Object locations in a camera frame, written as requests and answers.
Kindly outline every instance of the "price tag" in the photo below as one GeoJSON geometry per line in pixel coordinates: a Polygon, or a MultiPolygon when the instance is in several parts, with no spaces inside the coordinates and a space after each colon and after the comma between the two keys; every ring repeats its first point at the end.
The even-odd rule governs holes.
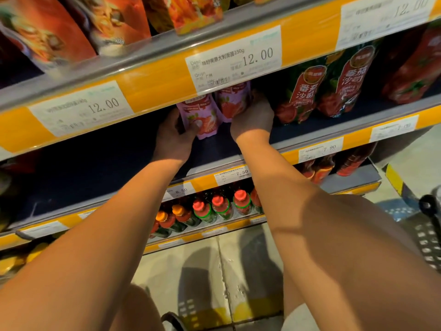
{"type": "Polygon", "coordinates": [[[416,123],[418,122],[418,117],[419,115],[415,115],[395,122],[383,124],[378,127],[373,127],[369,143],[414,131],[416,129],[416,123]]]}
{"type": "Polygon", "coordinates": [[[343,139],[344,137],[340,137],[299,150],[299,163],[340,152],[343,149],[343,139]]]}
{"type": "Polygon", "coordinates": [[[247,165],[230,169],[226,172],[217,173],[214,175],[218,186],[222,186],[227,183],[243,180],[251,177],[251,172],[247,165]]]}
{"type": "Polygon", "coordinates": [[[263,222],[266,222],[266,217],[265,216],[263,216],[263,217],[257,217],[257,218],[251,218],[250,219],[250,222],[251,222],[251,224],[258,224],[258,223],[263,223],[263,222]]]}
{"type": "Polygon", "coordinates": [[[116,81],[46,100],[28,108],[57,137],[134,114],[116,81]]]}
{"type": "Polygon", "coordinates": [[[20,232],[23,232],[27,236],[35,239],[35,238],[56,234],[58,232],[62,232],[66,230],[69,230],[69,227],[65,226],[63,223],[59,221],[53,221],[50,223],[36,226],[34,228],[27,228],[25,230],[20,230],[20,232]]]}
{"type": "Polygon", "coordinates": [[[177,199],[185,195],[195,194],[196,190],[191,184],[191,182],[184,182],[180,184],[175,184],[174,186],[168,187],[162,202],[177,199]]]}
{"type": "Polygon", "coordinates": [[[0,146],[0,161],[12,158],[14,155],[0,146]]]}
{"type": "Polygon", "coordinates": [[[198,95],[277,71],[282,67],[280,26],[185,58],[198,95]]]}
{"type": "Polygon", "coordinates": [[[336,50],[408,29],[429,20],[436,0],[357,0],[341,7],[336,50]]]}
{"type": "Polygon", "coordinates": [[[219,235],[219,234],[223,234],[224,232],[227,232],[228,231],[228,228],[226,227],[226,226],[223,226],[223,227],[221,227],[221,228],[216,228],[216,229],[214,229],[214,230],[210,230],[210,231],[207,231],[207,232],[203,232],[202,233],[202,236],[204,237],[204,238],[207,238],[207,237],[211,237],[211,236],[216,236],[216,235],[219,235]]]}
{"type": "Polygon", "coordinates": [[[158,244],[158,247],[159,248],[170,248],[173,246],[182,245],[184,243],[185,243],[184,239],[181,238],[181,239],[175,239],[175,240],[169,241],[167,243],[158,244]]]}
{"type": "Polygon", "coordinates": [[[93,209],[91,211],[87,211],[85,213],[78,214],[81,219],[86,219],[89,215],[91,215],[96,209],[93,209]]]}

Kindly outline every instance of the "pink pouch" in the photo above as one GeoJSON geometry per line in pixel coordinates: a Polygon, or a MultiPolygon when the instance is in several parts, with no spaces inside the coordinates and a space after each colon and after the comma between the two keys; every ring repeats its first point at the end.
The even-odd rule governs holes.
{"type": "Polygon", "coordinates": [[[244,111],[251,103],[249,81],[223,88],[216,92],[216,101],[223,115],[223,121],[231,123],[234,116],[244,111]]]}
{"type": "Polygon", "coordinates": [[[211,94],[195,97],[176,105],[181,113],[185,130],[191,123],[200,120],[202,127],[198,132],[199,139],[218,133],[218,127],[222,123],[222,114],[211,94]]]}

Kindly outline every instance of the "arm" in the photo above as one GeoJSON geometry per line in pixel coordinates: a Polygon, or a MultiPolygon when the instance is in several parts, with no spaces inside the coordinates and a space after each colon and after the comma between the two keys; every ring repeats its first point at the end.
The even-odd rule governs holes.
{"type": "Polygon", "coordinates": [[[272,146],[273,112],[257,94],[233,120],[268,225],[290,275],[322,331],[435,330],[439,275],[360,214],[322,191],[272,146]]]}
{"type": "Polygon", "coordinates": [[[0,330],[108,330],[198,131],[179,135],[178,116],[159,127],[150,164],[0,290],[0,330]]]}

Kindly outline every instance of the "person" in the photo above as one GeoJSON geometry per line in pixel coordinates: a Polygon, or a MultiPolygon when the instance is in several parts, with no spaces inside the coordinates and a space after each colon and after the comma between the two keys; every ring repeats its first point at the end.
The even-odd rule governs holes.
{"type": "MultiPolygon", "coordinates": [[[[179,134],[178,116],[171,111],[159,127],[143,170],[6,283],[0,330],[164,329],[151,298],[130,281],[164,192],[198,132],[193,124],[179,134]]],[[[439,275],[375,205],[329,195],[291,166],[269,144],[272,123],[268,101],[254,93],[231,134],[284,263],[283,329],[438,330],[439,275]],[[300,318],[309,311],[310,320],[300,318]]],[[[163,322],[183,329],[170,314],[163,322]]]]}

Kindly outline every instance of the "person's left hand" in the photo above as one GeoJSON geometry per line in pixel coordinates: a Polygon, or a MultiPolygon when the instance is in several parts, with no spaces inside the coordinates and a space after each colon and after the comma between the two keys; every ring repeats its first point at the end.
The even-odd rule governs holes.
{"type": "Polygon", "coordinates": [[[190,156],[191,145],[202,126],[202,121],[195,121],[185,133],[179,134],[176,128],[178,118],[179,110],[174,108],[159,126],[152,161],[167,160],[179,169],[190,156]]]}

